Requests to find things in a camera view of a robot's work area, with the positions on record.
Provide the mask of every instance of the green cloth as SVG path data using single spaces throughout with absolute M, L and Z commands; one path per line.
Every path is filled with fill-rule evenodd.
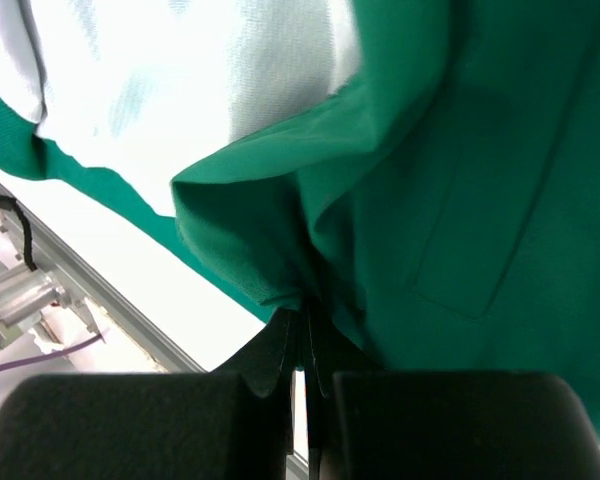
M 0 167 L 71 183 L 260 318 L 319 294 L 388 367 L 556 373 L 600 435 L 600 0 L 353 3 L 347 87 L 174 178 L 208 270 L 2 103 Z

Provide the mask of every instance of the metal rail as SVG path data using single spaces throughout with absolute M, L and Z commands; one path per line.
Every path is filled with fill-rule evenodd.
M 0 194 L 17 198 L 1 183 Z M 53 267 L 59 282 L 74 295 L 73 298 L 87 296 L 104 307 L 127 335 L 167 371 L 195 373 L 205 371 L 26 206 L 21 205 L 21 208 L 31 223 L 36 262 L 41 266 Z M 22 248 L 20 222 L 10 213 L 7 213 L 5 217 L 8 229 L 17 233 L 13 238 L 16 246 Z M 287 478 L 292 480 L 308 479 L 307 462 L 298 455 L 287 457 Z

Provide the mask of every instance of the black cable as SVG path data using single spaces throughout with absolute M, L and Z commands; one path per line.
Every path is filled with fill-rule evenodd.
M 29 270 L 35 272 L 38 269 L 38 266 L 33 261 L 33 235 L 31 234 L 31 224 L 29 223 L 29 219 L 22 211 L 22 208 L 20 208 L 20 205 L 18 205 L 18 200 L 14 197 L 0 195 L 0 209 L 8 212 L 13 211 L 18 217 L 18 220 L 22 225 L 22 233 L 24 236 L 24 251 L 22 252 L 24 263 Z

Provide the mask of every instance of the white fabric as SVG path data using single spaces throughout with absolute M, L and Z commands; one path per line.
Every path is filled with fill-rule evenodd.
M 20 10 L 0 0 L 0 96 L 36 121 L 42 78 L 36 133 L 173 215 L 178 172 L 321 102 L 356 71 L 348 2 L 20 0 Z M 24 24 L 39 72 L 20 48 Z

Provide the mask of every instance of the green fabric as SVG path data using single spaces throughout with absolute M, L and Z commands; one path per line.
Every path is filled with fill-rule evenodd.
M 68 181 L 252 311 L 320 295 L 388 367 L 556 373 L 600 435 L 600 0 L 353 4 L 346 88 L 174 179 L 209 270 L 3 105 L 0 167 Z

